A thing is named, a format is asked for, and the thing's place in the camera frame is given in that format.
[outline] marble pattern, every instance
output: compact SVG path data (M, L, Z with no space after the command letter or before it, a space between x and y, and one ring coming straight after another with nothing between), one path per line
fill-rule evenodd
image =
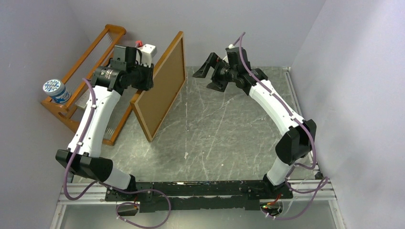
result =
M192 78L197 69L187 68L187 82L152 143L132 113L116 145L102 146L101 157L111 158L139 181L262 179L276 159L275 145L281 138L276 125L234 84L224 93L207 89L211 74ZM282 68L261 69L293 107ZM298 168L292 178L308 179L313 174Z

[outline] red wire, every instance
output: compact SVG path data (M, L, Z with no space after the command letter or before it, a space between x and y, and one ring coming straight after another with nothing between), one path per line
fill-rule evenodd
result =
M267 203L267 205L275 204L280 199L280 197L281 197L281 193L277 195L277 198L273 202L269 202L269 203Z

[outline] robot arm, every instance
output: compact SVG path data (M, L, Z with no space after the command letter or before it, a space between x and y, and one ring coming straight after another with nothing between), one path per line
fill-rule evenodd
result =
M249 70L264 86L270 89L271 93L249 75L240 59L239 49L233 45L229 45L226 49L227 55L223 59L220 59L214 52L211 53L204 65L193 77L205 78L210 67L214 68L211 77L212 82L207 85L207 88L224 92L228 83L235 83L246 95L259 103L276 123L283 137L276 145L277 159L263 179L269 183L271 189L277 189L283 185L285 177L294 163L311 150L308 136L294 120L297 119L301 122L309 130L313 138L315 138L316 124L312 120L304 120L303 117L291 109L275 91L264 72L259 68L251 69L250 62L247 61L246 51L243 48L241 50Z
M100 157L101 144L110 116L124 90L132 86L141 90L153 87L152 57L156 47L150 44L140 48L116 45L114 58L109 66L99 66L93 73L91 85L96 96L96 104L89 98L82 122L69 143L67 150L58 150L56 160L67 167L74 149L80 145L70 172L81 177L103 182L107 185L135 191L135 177L117 169L112 160ZM79 136L83 133L86 122L94 109L88 131L82 142Z

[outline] black metal base plate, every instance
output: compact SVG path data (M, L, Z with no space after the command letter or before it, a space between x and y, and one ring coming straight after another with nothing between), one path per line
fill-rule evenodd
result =
M261 199L293 198L286 186L271 190L263 180L193 181L193 182L138 182L137 189L156 189L165 193L173 210L245 208L259 210ZM106 201L121 199L114 190L108 190ZM166 199L158 193L140 193L139 212L167 210Z

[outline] light purple wall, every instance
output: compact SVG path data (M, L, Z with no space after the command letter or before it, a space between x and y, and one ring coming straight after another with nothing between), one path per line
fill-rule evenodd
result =
M48 112L42 84L89 46L64 0L0 3L0 228L49 228L62 185L56 150L73 133Z
M325 0L69 0L90 40L107 23L128 31L126 45L143 40L156 60L184 31L186 65L202 65L246 31L244 47L255 66L291 66Z
M349 229L405 228L405 2L327 0L292 65Z

